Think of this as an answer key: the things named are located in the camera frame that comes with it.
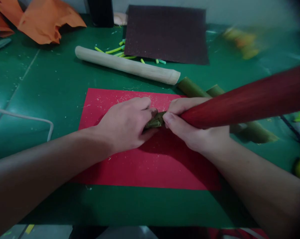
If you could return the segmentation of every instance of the red sheet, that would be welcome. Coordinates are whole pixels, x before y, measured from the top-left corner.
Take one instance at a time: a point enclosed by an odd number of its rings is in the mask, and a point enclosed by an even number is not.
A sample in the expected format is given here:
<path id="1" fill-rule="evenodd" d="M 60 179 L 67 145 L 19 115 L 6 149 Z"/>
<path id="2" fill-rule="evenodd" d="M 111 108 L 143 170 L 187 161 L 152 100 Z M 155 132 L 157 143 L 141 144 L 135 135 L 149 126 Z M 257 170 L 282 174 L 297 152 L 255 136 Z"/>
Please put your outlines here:
<path id="1" fill-rule="evenodd" d="M 97 125 L 114 104 L 148 96 L 159 112 L 171 100 L 183 96 L 148 92 L 88 89 L 79 129 Z M 200 154 L 188 149 L 169 129 L 161 127 L 141 147 L 121 152 L 93 165 L 74 177 L 83 184 L 220 190 L 217 169 Z"/>

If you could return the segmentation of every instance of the hand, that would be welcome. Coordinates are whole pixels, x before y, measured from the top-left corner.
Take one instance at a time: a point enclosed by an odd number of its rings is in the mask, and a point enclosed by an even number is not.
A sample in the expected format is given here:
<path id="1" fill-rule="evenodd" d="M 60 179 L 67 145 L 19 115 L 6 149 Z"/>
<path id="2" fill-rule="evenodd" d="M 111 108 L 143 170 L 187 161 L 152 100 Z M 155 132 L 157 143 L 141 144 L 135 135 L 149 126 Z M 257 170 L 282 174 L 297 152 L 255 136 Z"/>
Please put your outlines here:
<path id="1" fill-rule="evenodd" d="M 148 97 L 137 97 L 116 104 L 95 126 L 97 133 L 110 144 L 112 154 L 138 148 L 158 131 L 153 128 L 142 133 L 147 122 L 158 112 L 150 105 Z"/>
<path id="2" fill-rule="evenodd" d="M 229 126 L 215 127 L 210 129 L 198 129 L 179 116 L 184 111 L 197 106 L 208 98 L 180 98 L 171 102 L 168 111 L 163 115 L 163 120 L 167 128 L 181 138 L 193 151 L 201 154 L 212 150 L 222 149 L 231 140 L 229 136 Z"/>

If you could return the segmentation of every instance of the wooden rolling pin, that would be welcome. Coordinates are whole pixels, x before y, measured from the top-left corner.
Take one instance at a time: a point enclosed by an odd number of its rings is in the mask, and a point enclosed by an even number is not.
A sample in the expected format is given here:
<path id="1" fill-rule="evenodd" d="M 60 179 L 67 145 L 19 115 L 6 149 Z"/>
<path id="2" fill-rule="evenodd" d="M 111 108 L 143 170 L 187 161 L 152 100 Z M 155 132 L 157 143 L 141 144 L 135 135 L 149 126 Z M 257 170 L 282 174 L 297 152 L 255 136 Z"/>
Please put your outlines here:
<path id="1" fill-rule="evenodd" d="M 163 82 L 169 85 L 175 85 L 180 77 L 180 72 L 175 70 L 143 64 L 141 62 L 90 50 L 81 46 L 76 47 L 75 53 L 81 60 L 141 76 L 150 80 Z"/>

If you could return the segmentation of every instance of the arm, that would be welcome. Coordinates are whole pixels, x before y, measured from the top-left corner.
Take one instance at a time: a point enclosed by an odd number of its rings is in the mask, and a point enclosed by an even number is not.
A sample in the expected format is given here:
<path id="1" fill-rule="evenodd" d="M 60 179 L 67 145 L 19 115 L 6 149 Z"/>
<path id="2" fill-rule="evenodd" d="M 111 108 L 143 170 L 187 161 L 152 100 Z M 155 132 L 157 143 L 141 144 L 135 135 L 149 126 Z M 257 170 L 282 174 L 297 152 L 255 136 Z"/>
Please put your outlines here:
<path id="1" fill-rule="evenodd" d="M 228 126 L 197 129 L 177 116 L 206 100 L 173 101 L 167 127 L 219 169 L 270 238 L 291 238 L 300 224 L 300 179 L 236 143 Z"/>
<path id="2" fill-rule="evenodd" d="M 157 131 L 142 134 L 157 112 L 150 104 L 148 97 L 117 104 L 97 126 L 1 159 L 0 235 L 73 176 L 148 140 Z"/>

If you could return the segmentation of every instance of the finger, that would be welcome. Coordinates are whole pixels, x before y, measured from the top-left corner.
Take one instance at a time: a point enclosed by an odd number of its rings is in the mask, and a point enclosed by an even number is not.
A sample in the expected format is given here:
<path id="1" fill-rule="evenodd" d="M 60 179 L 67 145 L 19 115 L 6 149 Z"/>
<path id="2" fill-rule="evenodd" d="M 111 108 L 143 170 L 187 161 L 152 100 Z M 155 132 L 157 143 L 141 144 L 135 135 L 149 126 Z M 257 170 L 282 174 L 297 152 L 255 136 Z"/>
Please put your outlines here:
<path id="1" fill-rule="evenodd" d="M 159 131 L 158 128 L 147 129 L 142 135 L 140 135 L 139 139 L 141 140 L 142 143 L 144 143 L 158 131 Z"/>
<path id="2" fill-rule="evenodd" d="M 177 135 L 180 139 L 184 141 L 188 138 L 188 135 L 199 130 L 189 125 L 179 116 L 170 112 L 167 112 L 163 115 L 163 120 L 166 123 L 166 125 L 169 127 L 169 129 L 171 129 L 171 131 L 175 135 Z"/>
<path id="3" fill-rule="evenodd" d="M 145 110 L 151 105 L 151 99 L 149 97 L 136 97 L 129 101 L 129 103 L 132 104 L 138 110 Z"/>
<path id="4" fill-rule="evenodd" d="M 179 98 L 171 101 L 169 105 L 168 112 L 174 113 L 176 115 L 182 114 L 184 111 L 202 104 L 208 101 L 209 98 L 195 97 L 195 98 Z"/>
<path id="5" fill-rule="evenodd" d="M 154 107 L 146 109 L 146 110 L 142 110 L 142 114 L 144 116 L 144 119 L 145 119 L 146 123 L 149 120 L 153 119 L 156 116 L 157 113 L 158 113 L 158 110 Z"/>

